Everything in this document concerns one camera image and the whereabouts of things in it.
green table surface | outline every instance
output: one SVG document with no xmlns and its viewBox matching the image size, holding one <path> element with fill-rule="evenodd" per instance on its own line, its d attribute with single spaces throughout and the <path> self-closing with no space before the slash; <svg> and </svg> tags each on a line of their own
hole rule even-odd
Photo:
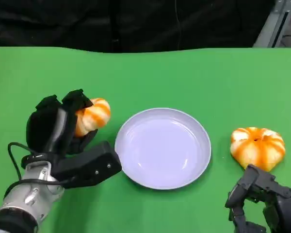
<svg viewBox="0 0 291 233">
<path fill-rule="evenodd" d="M 82 88 L 112 109 L 94 143 L 114 143 L 133 114 L 180 109 L 207 130 L 211 162 L 191 185 L 173 191 L 143 188 L 121 172 L 89 188 L 66 190 L 42 233 L 232 233 L 227 193 L 243 174 L 232 159 L 231 132 L 263 127 L 280 132 L 287 155 L 272 173 L 291 187 L 291 50 L 205 49 L 148 54 L 101 54 L 61 48 L 0 48 L 0 206 L 16 172 L 11 141 L 26 143 L 26 122 L 45 96 Z M 13 149 L 17 161 L 26 154 Z M 266 224 L 263 204 L 246 203 L 248 220 Z"/>
</svg>

metal frame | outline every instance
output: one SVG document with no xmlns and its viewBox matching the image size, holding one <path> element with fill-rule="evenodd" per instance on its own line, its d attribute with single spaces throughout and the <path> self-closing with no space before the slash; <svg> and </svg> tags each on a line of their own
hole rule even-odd
<svg viewBox="0 0 291 233">
<path fill-rule="evenodd" d="M 278 47 L 290 19 L 291 0 L 276 0 L 275 6 L 268 16 L 253 47 Z"/>
</svg>

black cable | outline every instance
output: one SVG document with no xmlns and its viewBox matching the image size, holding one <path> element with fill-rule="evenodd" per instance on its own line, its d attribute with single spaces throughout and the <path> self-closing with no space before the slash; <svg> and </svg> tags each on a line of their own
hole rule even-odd
<svg viewBox="0 0 291 233">
<path fill-rule="evenodd" d="M 46 184 L 46 185 L 63 185 L 69 183 L 70 180 L 66 181 L 44 181 L 44 180 L 39 180 L 39 179 L 25 179 L 21 181 L 16 181 L 13 184 L 11 184 L 7 190 L 5 191 L 3 199 L 10 193 L 10 191 L 15 188 L 16 186 L 22 184 L 22 183 L 38 183 L 38 184 Z"/>
<path fill-rule="evenodd" d="M 291 35 L 283 35 L 282 38 L 291 37 Z"/>
<path fill-rule="evenodd" d="M 13 184 L 11 184 L 7 190 L 5 191 L 5 194 L 4 194 L 4 197 L 3 199 L 10 193 L 10 191 L 15 188 L 17 185 L 19 184 L 22 184 L 22 183 L 38 183 L 38 184 L 46 184 L 46 185 L 63 185 L 63 184 L 67 184 L 69 183 L 71 180 L 66 180 L 66 181 L 44 181 L 44 180 L 40 180 L 40 179 L 24 179 L 22 180 L 21 179 L 21 175 L 20 175 L 20 171 L 19 171 L 19 168 L 17 166 L 17 163 L 15 161 L 15 158 L 12 154 L 12 151 L 11 151 L 11 146 L 18 146 L 18 147 L 21 147 L 25 150 L 28 150 L 30 151 L 31 153 L 33 154 L 38 154 L 37 152 L 35 152 L 34 150 L 30 149 L 29 147 L 26 147 L 25 145 L 21 144 L 21 143 L 18 143 L 18 142 L 11 142 L 8 144 L 8 152 L 9 152 L 9 156 L 12 160 L 12 163 L 16 169 L 16 172 L 17 172 L 17 176 L 18 176 L 18 181 L 14 182 Z"/>
<path fill-rule="evenodd" d="M 10 156 L 10 158 L 11 158 L 11 160 L 12 160 L 12 163 L 13 163 L 15 169 L 16 169 L 17 176 L 18 176 L 18 180 L 20 181 L 20 180 L 21 180 L 20 171 L 19 171 L 19 168 L 18 168 L 17 163 L 16 163 L 16 161 L 15 161 L 15 158 L 14 158 L 14 156 L 13 156 L 13 154 L 12 154 L 11 146 L 18 146 L 18 147 L 21 147 L 21 148 L 23 148 L 23 149 L 25 149 L 25 150 L 28 150 L 28 151 L 30 151 L 31 153 L 34 153 L 34 154 L 37 154 L 37 152 L 35 152 L 34 150 L 30 149 L 29 147 L 26 147 L 25 145 L 20 144 L 20 143 L 18 143 L 18 142 L 11 142 L 11 143 L 8 144 L 8 153 L 9 153 L 9 156 Z"/>
</svg>

black robotic finger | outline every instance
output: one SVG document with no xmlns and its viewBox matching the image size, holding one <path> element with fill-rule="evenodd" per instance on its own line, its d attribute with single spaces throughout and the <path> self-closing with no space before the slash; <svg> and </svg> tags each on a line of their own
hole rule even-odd
<svg viewBox="0 0 291 233">
<path fill-rule="evenodd" d="M 82 153 L 85 149 L 85 147 L 94 139 L 96 136 L 98 130 L 94 130 L 89 132 L 87 135 L 83 137 L 73 137 L 67 154 L 79 154 Z"/>
</svg>

orange pumpkin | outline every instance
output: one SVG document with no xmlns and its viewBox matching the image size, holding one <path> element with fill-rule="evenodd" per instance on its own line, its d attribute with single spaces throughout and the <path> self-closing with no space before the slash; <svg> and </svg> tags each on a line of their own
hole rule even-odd
<svg viewBox="0 0 291 233">
<path fill-rule="evenodd" d="M 105 126 L 111 117 L 110 106 L 103 98 L 92 99 L 93 105 L 83 110 L 77 111 L 77 125 L 75 136 L 82 137 L 90 131 Z"/>
<path fill-rule="evenodd" d="M 239 128 L 231 136 L 231 154 L 246 169 L 253 164 L 272 170 L 285 156 L 285 143 L 280 134 L 255 127 Z"/>
</svg>

